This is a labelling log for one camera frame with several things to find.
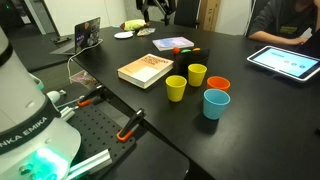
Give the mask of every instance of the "screen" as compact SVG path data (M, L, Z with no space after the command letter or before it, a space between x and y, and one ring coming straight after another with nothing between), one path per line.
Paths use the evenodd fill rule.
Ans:
M318 63L312 58L273 48L268 48L252 60L296 77L301 76Z

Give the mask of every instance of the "tablet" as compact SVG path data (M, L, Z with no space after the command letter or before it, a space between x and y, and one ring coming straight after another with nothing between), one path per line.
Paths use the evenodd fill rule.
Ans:
M273 46L264 47L247 60L299 82L307 81L320 70L320 59Z

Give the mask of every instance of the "yellow cup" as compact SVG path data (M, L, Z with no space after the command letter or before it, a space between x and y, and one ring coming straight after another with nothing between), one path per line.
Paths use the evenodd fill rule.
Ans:
M169 76L166 79L168 99L172 102L181 101L187 80L178 75Z
M207 67L202 64L190 64L188 66L188 82L190 86L199 87L202 84Z

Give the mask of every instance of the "person's hand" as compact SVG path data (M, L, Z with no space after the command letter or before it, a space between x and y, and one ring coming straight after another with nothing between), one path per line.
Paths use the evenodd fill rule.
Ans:
M307 40L308 40L308 38L304 38L304 37L298 37L298 38L295 38L295 39L289 39L288 45L302 45Z
M313 0L314 5L320 8L320 0Z

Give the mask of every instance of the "tablet screen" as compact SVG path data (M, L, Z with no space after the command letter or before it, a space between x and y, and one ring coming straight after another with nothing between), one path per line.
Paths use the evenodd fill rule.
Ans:
M316 70L315 68L319 67L319 61L315 58L272 47L262 49L249 59L299 78L308 76L313 70Z

